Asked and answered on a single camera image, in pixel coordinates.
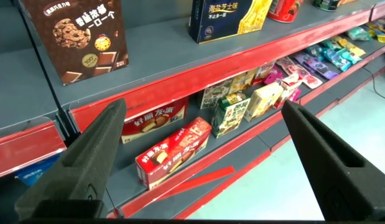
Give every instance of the chocolate chip cookie image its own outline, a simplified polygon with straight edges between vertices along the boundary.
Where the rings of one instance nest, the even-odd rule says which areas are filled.
[[[80,30],[71,19],[62,19],[54,26],[53,35],[55,42],[66,48],[76,47],[77,49],[85,48],[91,39],[89,29]]]

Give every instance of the red snack box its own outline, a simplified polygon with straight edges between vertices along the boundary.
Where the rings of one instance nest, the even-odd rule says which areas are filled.
[[[187,106],[188,97],[185,97],[126,121],[123,125],[121,136],[123,144],[173,123],[174,121],[183,119],[187,113]]]
[[[211,126],[198,117],[136,157],[138,176],[152,189],[206,147]]]

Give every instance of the gray shelf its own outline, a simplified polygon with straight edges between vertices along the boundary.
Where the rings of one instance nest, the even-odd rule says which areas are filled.
[[[140,11],[129,11],[128,7],[128,4],[123,4],[124,11],[129,12],[131,17],[137,17]],[[148,4],[144,10],[151,10],[146,9],[147,7],[154,6]],[[184,7],[187,7],[186,3],[175,9],[175,17],[186,13]],[[46,51],[35,35],[34,41],[55,96],[67,111],[370,8],[371,6],[361,1],[355,1],[340,6],[336,12],[327,12],[306,3],[301,7],[296,21],[291,24],[266,19],[262,31],[202,45],[196,44],[189,36],[187,17],[144,26],[133,24],[133,27],[126,27],[130,66],[69,86],[62,85]],[[159,20],[158,17],[147,19],[143,24]]]
[[[52,92],[18,10],[0,7],[0,138],[55,120]]]

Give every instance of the store shelf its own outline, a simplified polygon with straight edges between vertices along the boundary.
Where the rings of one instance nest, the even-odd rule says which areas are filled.
[[[385,44],[380,44],[375,40],[365,43],[354,42],[354,44],[360,45],[367,52],[367,57],[365,57],[363,61],[369,61],[368,58],[372,58],[373,55],[378,55],[379,52],[383,52],[385,49]],[[328,66],[332,70],[337,71],[337,69],[333,65],[330,65],[328,63]],[[357,71],[358,68],[352,67],[351,69]],[[335,78],[334,80],[340,82],[342,79],[350,76],[352,73],[353,72],[351,72],[350,70],[347,72],[343,72],[339,75],[342,78]],[[337,83],[334,82],[334,80],[327,81],[323,85],[333,86]],[[322,88],[321,90],[322,92],[318,92],[316,90],[306,92],[305,95],[303,95],[302,97],[309,97],[309,101],[311,101],[327,89]],[[134,165],[134,158],[138,154],[145,151],[147,148],[154,145],[156,142],[160,141],[161,139],[165,138],[178,128],[181,128],[183,125],[190,122],[196,116],[201,116],[202,118],[209,121],[213,114],[213,111],[210,109],[198,110],[195,100],[191,99],[191,101],[192,102],[190,103],[188,109],[188,116],[184,121],[171,124],[170,126],[161,129],[163,131],[161,131],[160,133],[152,133],[146,138],[135,140],[119,148],[118,154],[116,155],[113,174],[109,179],[107,188],[110,194],[116,195],[116,197],[113,198],[113,202],[116,206],[124,204],[122,206],[122,210],[124,211],[124,214],[127,217],[131,217],[133,214],[138,212],[140,209],[144,208],[146,205],[152,203],[157,198],[163,196],[163,194],[165,194],[167,191],[177,187],[180,183],[186,181],[187,179],[191,178],[192,176],[203,170],[205,167],[214,163],[219,157],[227,155],[227,153],[231,152],[233,149],[242,145],[251,138],[263,133],[263,131],[267,130],[282,119],[279,110],[270,110],[268,113],[261,116],[257,120],[254,120],[253,122],[248,123],[244,120],[237,130],[227,134],[226,136],[223,136],[222,138],[215,139],[213,136],[211,136],[208,142],[208,147],[199,155],[197,155],[197,157],[194,158],[189,167],[176,173],[169,180],[159,185],[158,188],[146,191],[144,186],[140,184],[137,180],[137,172],[136,167]]]
[[[65,149],[58,108],[22,17],[0,7],[0,177]]]
[[[338,96],[334,94],[335,91],[342,91],[346,88],[353,91],[353,89],[365,83],[365,81],[370,78],[369,76],[366,70],[359,69],[346,78],[346,80],[359,80],[358,82],[343,82],[342,85],[338,83],[307,103],[305,108],[311,113],[321,116],[324,112],[333,108],[339,100]],[[174,188],[171,191],[173,192],[170,194],[171,197],[166,197],[165,199],[161,197],[157,199],[155,202],[152,202],[147,207],[130,216],[130,218],[180,219],[188,217],[192,212],[199,209],[227,188],[227,186],[247,173],[247,171],[270,156],[271,153],[269,150],[274,151],[279,147],[280,143],[285,143],[282,142],[282,140],[287,136],[289,136],[289,132],[285,122],[281,120],[262,132],[258,138],[252,138],[252,140]],[[221,172],[229,166],[234,167],[235,172],[219,179],[213,178],[212,180],[208,180],[209,176],[216,177],[216,175],[212,174]]]
[[[375,6],[373,7],[371,21],[375,21],[380,17],[385,16],[385,0],[369,0],[369,3],[375,2]]]
[[[34,40],[55,96],[74,119],[75,130],[83,131],[115,99],[126,100],[127,118],[132,118],[364,24],[371,8],[356,1],[327,12],[307,3],[294,23],[267,19],[262,31],[202,45],[189,37],[188,18],[133,27],[126,29],[128,68],[69,86],[61,84],[39,40]]]

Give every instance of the chocolate cookie box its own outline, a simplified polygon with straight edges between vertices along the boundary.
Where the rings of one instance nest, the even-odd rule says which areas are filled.
[[[206,147],[211,126],[197,117],[170,137],[136,157],[138,176],[153,189]]]
[[[117,0],[20,0],[64,85],[129,64]]]
[[[190,35],[197,43],[261,30],[272,0],[194,0]]]
[[[188,97],[156,108],[137,118],[126,121],[121,139],[123,144],[158,130],[175,121],[180,121],[187,113]]]

